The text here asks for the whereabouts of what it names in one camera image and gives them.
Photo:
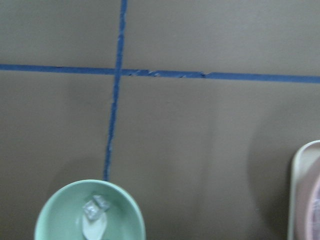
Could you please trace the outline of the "pink bowl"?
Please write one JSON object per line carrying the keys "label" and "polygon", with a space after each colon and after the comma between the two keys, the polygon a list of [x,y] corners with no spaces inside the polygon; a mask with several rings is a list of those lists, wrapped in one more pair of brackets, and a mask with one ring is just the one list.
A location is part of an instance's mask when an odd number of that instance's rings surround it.
{"label": "pink bowl", "polygon": [[306,240],[320,239],[320,177],[318,176],[309,194],[306,219]]}

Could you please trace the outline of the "cream rectangular tray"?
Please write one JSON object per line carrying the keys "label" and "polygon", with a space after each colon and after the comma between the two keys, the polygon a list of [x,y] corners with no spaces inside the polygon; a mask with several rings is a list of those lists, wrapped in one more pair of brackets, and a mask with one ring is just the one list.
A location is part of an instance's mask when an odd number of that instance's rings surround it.
{"label": "cream rectangular tray", "polygon": [[320,176],[320,141],[315,140],[300,147],[291,163],[288,240],[306,240],[306,220],[310,193]]}

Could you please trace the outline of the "white plastic spoon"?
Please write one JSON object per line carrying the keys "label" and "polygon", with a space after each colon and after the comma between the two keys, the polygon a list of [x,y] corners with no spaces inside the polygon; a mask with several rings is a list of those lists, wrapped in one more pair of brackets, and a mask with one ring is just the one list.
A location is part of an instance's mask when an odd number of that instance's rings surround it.
{"label": "white plastic spoon", "polygon": [[82,215],[82,235],[86,240],[102,240],[107,229],[108,218],[104,212],[97,220],[90,221]]}

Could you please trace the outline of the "mint green bowl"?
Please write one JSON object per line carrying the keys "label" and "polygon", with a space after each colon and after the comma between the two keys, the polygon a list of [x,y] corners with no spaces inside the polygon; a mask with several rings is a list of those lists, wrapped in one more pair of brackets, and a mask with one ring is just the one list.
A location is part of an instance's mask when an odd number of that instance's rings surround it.
{"label": "mint green bowl", "polygon": [[146,227],[140,208],[123,188],[102,180],[80,180],[54,193],[38,215],[35,240],[85,240],[82,234],[83,205],[93,195],[111,203],[102,240],[145,240]]}

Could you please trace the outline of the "clear ice cube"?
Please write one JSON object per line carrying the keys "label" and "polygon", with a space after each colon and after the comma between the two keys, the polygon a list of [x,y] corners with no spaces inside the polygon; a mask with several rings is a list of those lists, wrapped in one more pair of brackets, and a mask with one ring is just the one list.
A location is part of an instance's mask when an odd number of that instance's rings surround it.
{"label": "clear ice cube", "polygon": [[102,195],[93,195],[91,199],[83,205],[82,209],[85,217],[89,221],[96,221],[103,213],[109,210],[110,207],[111,203]]}

